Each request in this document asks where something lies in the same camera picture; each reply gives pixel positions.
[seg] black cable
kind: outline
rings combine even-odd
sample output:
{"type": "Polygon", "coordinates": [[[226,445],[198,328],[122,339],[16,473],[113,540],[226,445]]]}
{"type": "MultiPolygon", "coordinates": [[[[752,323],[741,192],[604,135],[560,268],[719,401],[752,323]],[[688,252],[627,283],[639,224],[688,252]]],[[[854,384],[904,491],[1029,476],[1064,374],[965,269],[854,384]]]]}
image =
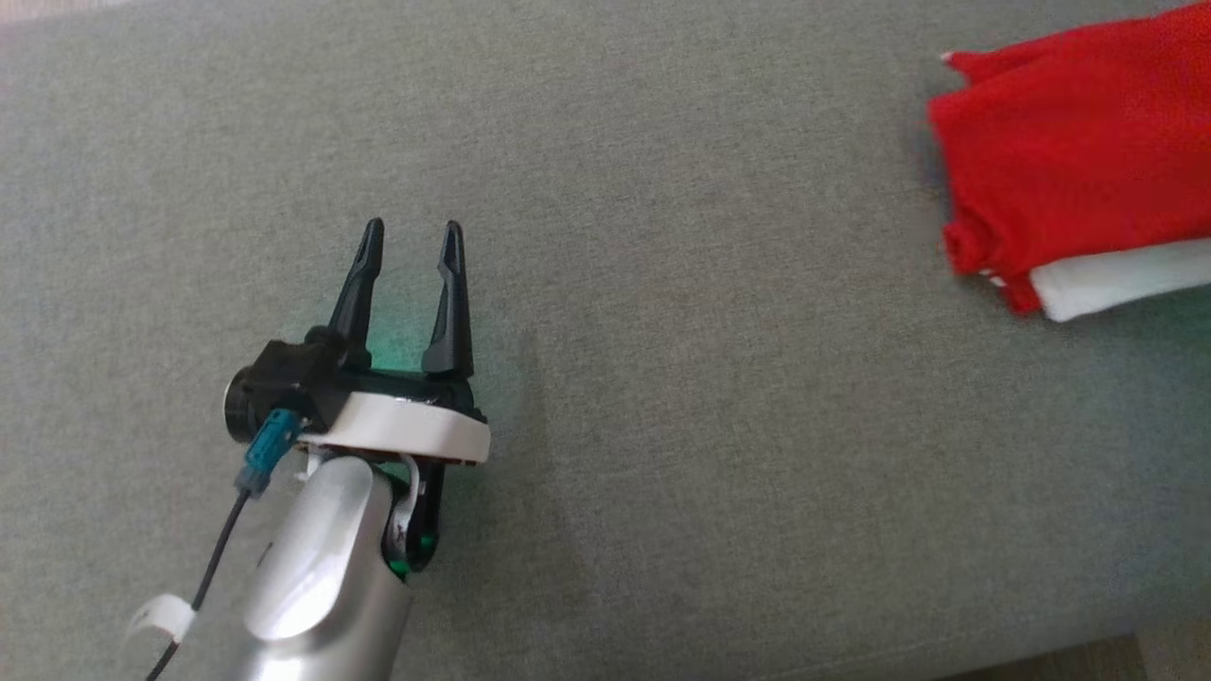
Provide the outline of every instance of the black cable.
{"type": "MultiPolygon", "coordinates": [[[[223,532],[219,532],[219,538],[214,542],[214,551],[211,553],[211,562],[206,566],[206,573],[202,574],[202,583],[197,585],[197,594],[194,596],[194,602],[190,606],[194,612],[202,610],[202,601],[206,599],[206,591],[211,590],[211,582],[214,579],[214,571],[219,567],[219,559],[223,557],[223,549],[226,548],[228,539],[231,538],[231,530],[235,528],[235,520],[240,517],[240,511],[243,510],[243,505],[248,503],[248,497],[252,494],[248,490],[240,490],[240,496],[235,498],[235,505],[231,507],[231,513],[228,514],[228,521],[223,525],[223,532]]],[[[168,660],[172,659],[173,653],[180,643],[173,641],[168,643],[165,648],[163,654],[160,656],[160,662],[155,664],[151,674],[148,674],[148,681],[156,681],[160,674],[163,673],[163,668],[168,666],[168,660]]]]}

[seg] white cable clip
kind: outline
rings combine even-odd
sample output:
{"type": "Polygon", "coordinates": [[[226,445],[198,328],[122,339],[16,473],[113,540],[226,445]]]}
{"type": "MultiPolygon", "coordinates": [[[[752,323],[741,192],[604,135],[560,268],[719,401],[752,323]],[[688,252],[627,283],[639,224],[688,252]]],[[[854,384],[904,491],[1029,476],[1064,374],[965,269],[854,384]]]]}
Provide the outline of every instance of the white cable clip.
{"type": "Polygon", "coordinates": [[[131,636],[144,629],[159,629],[172,636],[173,642],[180,643],[194,623],[197,612],[189,607],[184,599],[176,594],[160,594],[150,601],[143,603],[122,636],[122,647],[131,640],[131,636]]]}

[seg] white cloth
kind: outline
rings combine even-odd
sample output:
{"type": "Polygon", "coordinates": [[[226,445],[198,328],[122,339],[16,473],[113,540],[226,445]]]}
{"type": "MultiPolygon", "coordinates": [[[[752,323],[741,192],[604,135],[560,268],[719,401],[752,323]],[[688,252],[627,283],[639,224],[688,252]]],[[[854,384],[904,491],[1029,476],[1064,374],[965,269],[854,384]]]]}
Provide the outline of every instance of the white cloth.
{"type": "Polygon", "coordinates": [[[1211,239],[1068,258],[1031,270],[1048,319],[1068,321],[1140,298],[1211,284],[1211,239]]]}

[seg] blue connector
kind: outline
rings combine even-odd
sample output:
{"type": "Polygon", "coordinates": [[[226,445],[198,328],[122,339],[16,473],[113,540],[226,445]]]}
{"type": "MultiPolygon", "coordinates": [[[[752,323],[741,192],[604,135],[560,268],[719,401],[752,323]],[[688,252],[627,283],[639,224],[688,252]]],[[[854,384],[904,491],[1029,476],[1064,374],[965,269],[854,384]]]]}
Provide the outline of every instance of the blue connector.
{"type": "Polygon", "coordinates": [[[303,419],[289,410],[274,410],[243,454],[243,469],[235,476],[235,486],[259,499],[269,487],[269,476],[303,434],[303,419]]]}

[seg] fabric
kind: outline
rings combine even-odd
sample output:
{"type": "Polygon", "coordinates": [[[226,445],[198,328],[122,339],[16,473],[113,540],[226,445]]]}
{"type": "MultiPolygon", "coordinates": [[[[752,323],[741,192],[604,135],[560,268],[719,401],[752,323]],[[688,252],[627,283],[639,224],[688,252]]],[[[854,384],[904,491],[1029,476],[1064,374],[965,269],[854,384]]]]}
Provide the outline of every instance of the fabric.
{"type": "Polygon", "coordinates": [[[948,63],[971,82],[930,103],[958,273],[1029,311],[1033,268],[1211,236],[1211,2],[948,63]]]}
{"type": "MultiPolygon", "coordinates": [[[[484,465],[396,679],[936,679],[1211,603],[1211,296],[1012,324],[940,268],[934,55],[1143,0],[148,0],[0,29],[0,679],[193,594],[223,389],[328,319],[419,361],[466,230],[484,465]]],[[[298,462],[283,462],[283,467],[298,462]]],[[[299,486],[163,681],[223,679],[299,486]]],[[[132,640],[131,646],[138,641],[132,640]]]]}
{"type": "Polygon", "coordinates": [[[1068,321],[1211,284],[1211,239],[1056,261],[1031,270],[1031,284],[1048,319],[1068,321]]]}

